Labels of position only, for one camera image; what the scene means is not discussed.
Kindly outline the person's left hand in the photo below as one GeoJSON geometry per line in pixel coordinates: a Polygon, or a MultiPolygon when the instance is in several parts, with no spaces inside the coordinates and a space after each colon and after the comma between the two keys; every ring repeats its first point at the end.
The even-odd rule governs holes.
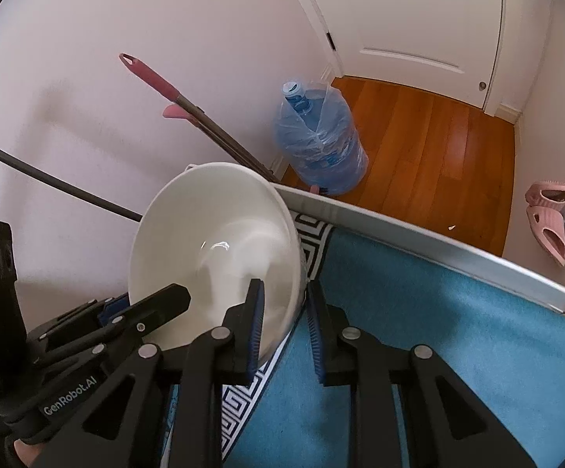
{"type": "Polygon", "coordinates": [[[14,441],[16,455],[25,467],[31,467],[33,465],[33,462],[36,461],[37,457],[42,452],[43,447],[44,444],[28,445],[21,440],[14,441]]]}

